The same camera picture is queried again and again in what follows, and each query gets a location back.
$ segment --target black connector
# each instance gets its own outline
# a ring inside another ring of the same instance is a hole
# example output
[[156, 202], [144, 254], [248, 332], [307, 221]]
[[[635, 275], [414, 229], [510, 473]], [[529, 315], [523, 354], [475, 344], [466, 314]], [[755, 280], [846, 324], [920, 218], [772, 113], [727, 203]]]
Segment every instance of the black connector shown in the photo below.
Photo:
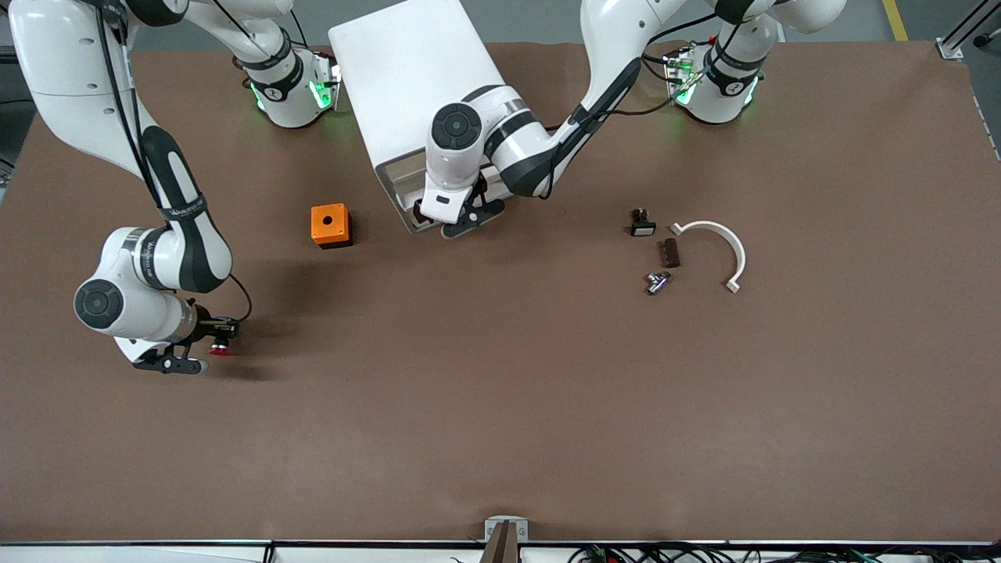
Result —
[[629, 233], [633, 236], [653, 236], [657, 232], [657, 223], [647, 218], [647, 209], [633, 209], [633, 226]]

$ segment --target circular joint cap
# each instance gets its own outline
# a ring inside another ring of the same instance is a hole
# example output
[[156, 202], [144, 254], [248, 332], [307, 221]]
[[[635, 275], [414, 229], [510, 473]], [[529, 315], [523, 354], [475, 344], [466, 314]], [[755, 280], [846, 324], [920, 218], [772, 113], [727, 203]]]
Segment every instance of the circular joint cap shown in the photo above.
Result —
[[462, 150], [476, 142], [482, 127], [475, 109], [464, 103], [450, 103], [434, 114], [431, 138], [441, 148]]
[[122, 313], [122, 293], [110, 282], [91, 279], [80, 287], [73, 300], [76, 316], [91, 329], [103, 330]]

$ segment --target metal bracket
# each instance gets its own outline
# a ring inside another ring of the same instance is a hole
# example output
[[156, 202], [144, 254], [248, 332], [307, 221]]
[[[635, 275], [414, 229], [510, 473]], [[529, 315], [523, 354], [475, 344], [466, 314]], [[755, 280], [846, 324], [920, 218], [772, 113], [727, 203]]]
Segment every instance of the metal bracket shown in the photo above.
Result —
[[943, 44], [943, 41], [944, 39], [941, 37], [935, 38], [935, 46], [938, 48], [939, 54], [942, 55], [942, 58], [945, 60], [963, 60], [962, 47], [957, 45], [955, 49], [949, 49]]
[[493, 528], [504, 524], [506, 521], [511, 522], [515, 527], [515, 531], [518, 532], [518, 542], [525, 543], [529, 541], [529, 519], [522, 518], [521, 516], [491, 516], [483, 521], [483, 541], [487, 542], [490, 539], [490, 534], [493, 533]]

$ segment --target green led light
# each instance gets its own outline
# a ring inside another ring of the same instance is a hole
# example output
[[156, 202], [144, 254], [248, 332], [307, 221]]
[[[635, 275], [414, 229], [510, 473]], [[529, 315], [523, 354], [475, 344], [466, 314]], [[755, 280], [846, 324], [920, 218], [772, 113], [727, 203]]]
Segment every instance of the green led light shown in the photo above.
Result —
[[754, 82], [751, 83], [751, 87], [748, 88], [748, 97], [744, 98], [744, 105], [751, 103], [751, 100], [754, 99], [754, 89], [756, 86], [758, 86], [757, 78], [754, 79]]
[[253, 97], [257, 98], [257, 107], [264, 111], [264, 102], [260, 101], [260, 94], [257, 93], [257, 87], [253, 85], [253, 82], [250, 83], [250, 91], [253, 92]]
[[330, 107], [330, 95], [323, 93], [326, 87], [323, 84], [317, 84], [315, 82], [309, 82], [309, 89], [313, 93], [313, 97], [316, 98], [316, 105], [320, 109], [326, 109]]
[[678, 96], [677, 98], [675, 98], [675, 100], [678, 103], [682, 104], [682, 105], [688, 105], [689, 100], [692, 99], [692, 92], [695, 91], [695, 88], [698, 85], [699, 85], [698, 82], [696, 82], [695, 84], [692, 84], [691, 88], [689, 88], [688, 90], [685, 90], [684, 92], [682, 92], [680, 96]]

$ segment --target yellow floor line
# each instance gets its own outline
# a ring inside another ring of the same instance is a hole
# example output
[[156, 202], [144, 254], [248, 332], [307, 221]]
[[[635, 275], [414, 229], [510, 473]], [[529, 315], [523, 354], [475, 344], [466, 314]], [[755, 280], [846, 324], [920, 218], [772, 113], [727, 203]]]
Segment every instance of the yellow floor line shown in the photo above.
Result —
[[900, 19], [897, 0], [883, 0], [883, 9], [886, 10], [886, 18], [890, 20], [893, 38], [897, 41], [907, 41], [907, 30], [904, 29], [904, 20]]

